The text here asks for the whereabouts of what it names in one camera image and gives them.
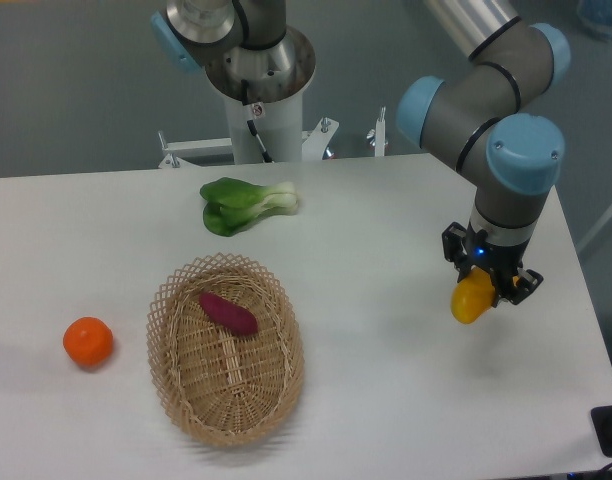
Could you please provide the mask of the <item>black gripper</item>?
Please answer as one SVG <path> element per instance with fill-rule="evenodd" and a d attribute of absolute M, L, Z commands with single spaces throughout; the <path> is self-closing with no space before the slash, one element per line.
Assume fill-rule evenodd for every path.
<path fill-rule="evenodd" d="M 441 240 L 444 258 L 458 272 L 458 280 L 467 278 L 474 267 L 490 275 L 495 289 L 492 306 L 502 301 L 518 305 L 543 282 L 543 276 L 538 272 L 519 268 L 526 250 L 525 242 L 496 245 L 488 241 L 485 230 L 466 230 L 457 222 L 452 222 L 442 232 Z"/>

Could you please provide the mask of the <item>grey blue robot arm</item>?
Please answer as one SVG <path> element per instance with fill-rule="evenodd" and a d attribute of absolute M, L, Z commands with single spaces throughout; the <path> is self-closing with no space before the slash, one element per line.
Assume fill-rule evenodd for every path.
<path fill-rule="evenodd" d="M 560 130 L 525 112 L 570 63 L 565 36 L 526 24 L 506 1 L 428 5 L 472 63 L 460 82 L 427 76 L 404 93 L 396 124 L 411 142 L 471 182 L 467 226 L 442 235 L 461 278 L 486 272 L 495 301 L 519 304 L 541 284 L 523 255 L 565 153 Z M 239 164 L 303 161 L 302 95 L 315 72 L 310 41 L 282 1 L 170 1 L 151 17 L 162 49 L 203 70 L 222 96 Z"/>

